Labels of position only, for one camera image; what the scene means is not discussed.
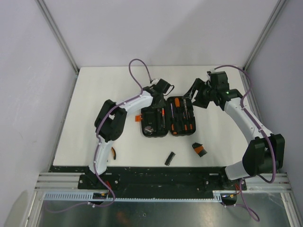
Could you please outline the claw hammer black handle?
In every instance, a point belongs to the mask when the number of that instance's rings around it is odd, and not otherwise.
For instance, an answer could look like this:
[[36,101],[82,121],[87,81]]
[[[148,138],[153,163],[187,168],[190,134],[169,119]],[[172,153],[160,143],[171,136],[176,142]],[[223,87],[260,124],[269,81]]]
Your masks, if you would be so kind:
[[160,108],[157,108],[156,112],[156,125],[157,125],[157,132],[161,131],[161,111]]

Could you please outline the black plastic tool case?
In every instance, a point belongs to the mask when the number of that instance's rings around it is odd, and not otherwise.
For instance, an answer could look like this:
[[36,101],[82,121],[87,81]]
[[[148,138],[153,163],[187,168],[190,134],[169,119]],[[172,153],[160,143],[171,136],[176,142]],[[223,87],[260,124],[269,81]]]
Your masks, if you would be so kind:
[[[179,98],[180,101],[180,111],[179,113],[176,111],[175,107],[175,98]],[[157,109],[153,109],[151,107],[145,107],[141,109],[141,113],[135,117],[135,121],[141,124],[141,130],[145,137],[147,138],[158,138],[165,137],[167,134],[171,134],[172,136],[189,136],[196,132],[196,119],[194,116],[194,108],[191,100],[186,99],[187,102],[187,110],[190,112],[191,122],[193,129],[190,130],[188,121],[185,116],[185,109],[183,104],[183,99],[181,96],[171,96],[165,100],[165,122],[166,128],[163,128],[162,114],[161,114],[161,131],[157,132],[156,125],[156,112]],[[178,134],[173,135],[171,133],[171,125],[174,124]],[[144,134],[143,130],[146,126],[151,126],[154,129],[154,132],[151,135]]]

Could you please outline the orange handled pliers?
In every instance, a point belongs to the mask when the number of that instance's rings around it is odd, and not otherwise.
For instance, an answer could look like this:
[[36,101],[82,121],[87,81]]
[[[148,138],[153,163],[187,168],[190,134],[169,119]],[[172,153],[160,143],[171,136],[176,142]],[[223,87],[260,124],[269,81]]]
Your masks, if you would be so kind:
[[113,147],[111,148],[111,152],[113,155],[113,159],[116,160],[116,150]]

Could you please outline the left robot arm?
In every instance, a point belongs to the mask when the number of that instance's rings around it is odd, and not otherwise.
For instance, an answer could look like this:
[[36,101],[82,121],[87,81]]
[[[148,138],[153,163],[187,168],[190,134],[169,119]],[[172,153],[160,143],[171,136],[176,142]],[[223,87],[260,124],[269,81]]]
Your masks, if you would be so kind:
[[141,87],[139,94],[127,100],[114,102],[106,100],[95,120],[96,138],[98,139],[93,161],[85,175],[94,189],[101,188],[105,183],[102,175],[107,169],[107,159],[112,145],[123,133],[125,121],[143,108],[162,108],[164,97],[174,89],[174,85],[163,79],[153,79],[150,86]]

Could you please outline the small precision screwdriver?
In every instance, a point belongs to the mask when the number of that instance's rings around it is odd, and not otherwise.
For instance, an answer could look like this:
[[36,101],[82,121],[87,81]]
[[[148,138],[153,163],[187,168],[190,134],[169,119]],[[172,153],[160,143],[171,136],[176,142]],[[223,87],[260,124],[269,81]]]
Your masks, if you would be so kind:
[[189,125],[190,130],[192,130],[193,126],[192,126],[192,122],[191,122],[190,112],[188,110],[187,110],[187,121],[188,121],[188,125]]

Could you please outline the orange handled screwdriver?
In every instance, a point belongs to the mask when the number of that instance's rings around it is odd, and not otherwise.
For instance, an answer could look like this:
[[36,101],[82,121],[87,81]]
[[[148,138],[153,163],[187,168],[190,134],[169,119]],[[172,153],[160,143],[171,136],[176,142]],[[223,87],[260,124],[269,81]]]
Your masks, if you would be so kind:
[[175,107],[176,107],[176,111],[179,113],[180,111],[180,101],[179,101],[179,98],[175,98]]

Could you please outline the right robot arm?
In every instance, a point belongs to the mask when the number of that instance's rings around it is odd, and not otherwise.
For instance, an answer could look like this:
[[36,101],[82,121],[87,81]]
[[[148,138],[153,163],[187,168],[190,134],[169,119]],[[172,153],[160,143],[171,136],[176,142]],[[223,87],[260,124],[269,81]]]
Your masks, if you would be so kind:
[[244,96],[237,89],[230,89],[224,71],[208,72],[208,76],[207,81],[196,78],[182,98],[192,100],[200,108],[214,102],[233,119],[248,143],[242,160],[224,168],[225,174],[218,178],[219,186],[229,190],[235,180],[254,176],[273,183],[277,170],[283,166],[284,137],[267,129],[244,105]]

